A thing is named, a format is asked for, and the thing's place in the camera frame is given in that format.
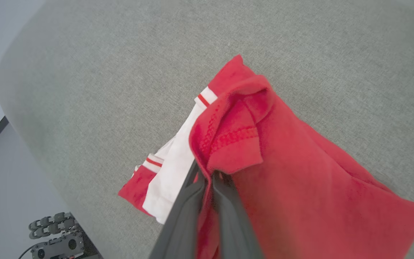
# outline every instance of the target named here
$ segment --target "red fabric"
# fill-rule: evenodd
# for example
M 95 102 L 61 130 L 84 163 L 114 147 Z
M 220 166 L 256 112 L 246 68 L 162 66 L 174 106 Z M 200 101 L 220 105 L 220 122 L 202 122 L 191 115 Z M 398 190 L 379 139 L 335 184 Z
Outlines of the red fabric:
M 209 183 L 198 258 L 217 257 L 219 226 L 210 206 L 216 169 L 232 174 L 268 259 L 406 255 L 414 240 L 414 202 L 301 122 L 263 76 L 246 72 L 223 80 L 225 93 L 201 114 L 189 138 Z
M 125 198 L 135 208 L 151 216 L 143 208 L 143 202 L 145 201 L 146 192 L 148 191 L 148 184 L 153 180 L 156 174 L 148 168 L 141 165 L 135 172 L 133 172 L 132 178 L 124 184 L 118 195 Z

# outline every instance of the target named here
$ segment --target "black cable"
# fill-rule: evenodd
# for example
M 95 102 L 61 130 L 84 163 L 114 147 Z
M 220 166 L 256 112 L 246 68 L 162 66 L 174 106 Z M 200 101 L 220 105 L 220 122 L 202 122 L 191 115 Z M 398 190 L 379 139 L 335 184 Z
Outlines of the black cable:
M 20 257 L 18 258 L 18 259 L 21 259 L 22 258 L 22 256 L 24 256 L 30 249 L 32 249 L 33 248 L 33 246 L 30 246 L 27 250 L 25 250 L 25 252 L 23 252 L 21 255 L 20 255 Z

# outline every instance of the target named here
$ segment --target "gray textured surface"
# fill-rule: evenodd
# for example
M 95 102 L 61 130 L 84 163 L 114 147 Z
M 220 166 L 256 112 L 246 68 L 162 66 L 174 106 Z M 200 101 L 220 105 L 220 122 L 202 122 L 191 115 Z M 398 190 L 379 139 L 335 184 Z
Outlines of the gray textured surface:
M 117 197 L 236 54 L 414 200 L 414 11 L 388 0 L 54 1 L 0 64 L 0 103 L 107 259 L 160 226 Z M 414 258 L 414 245 L 408 258 Z

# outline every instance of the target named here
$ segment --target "red stripe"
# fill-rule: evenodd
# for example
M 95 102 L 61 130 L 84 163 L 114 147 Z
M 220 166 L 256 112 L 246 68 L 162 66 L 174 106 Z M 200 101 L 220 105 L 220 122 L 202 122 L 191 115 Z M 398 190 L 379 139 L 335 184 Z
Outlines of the red stripe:
M 146 158 L 146 162 L 148 162 L 150 164 L 157 165 L 159 167 L 162 167 L 162 164 L 161 163 L 155 162 L 155 161 L 151 160 L 150 158 Z
M 198 96 L 197 96 L 197 98 L 199 98 L 199 100 L 201 100 L 201 102 L 207 107 L 207 106 L 209 106 L 210 104 L 207 102 L 207 100 L 205 100 L 204 99 L 204 97 L 201 95 L 201 94 L 199 94 Z

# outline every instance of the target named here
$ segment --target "white floor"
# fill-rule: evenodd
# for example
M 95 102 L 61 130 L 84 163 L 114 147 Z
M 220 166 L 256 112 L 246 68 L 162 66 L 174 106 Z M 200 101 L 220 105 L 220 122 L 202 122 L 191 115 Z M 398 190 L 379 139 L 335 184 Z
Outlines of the white floor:
M 51 239 L 29 239 L 28 224 L 68 211 L 21 138 L 7 125 L 0 134 L 0 258 L 16 259 L 28 247 Z

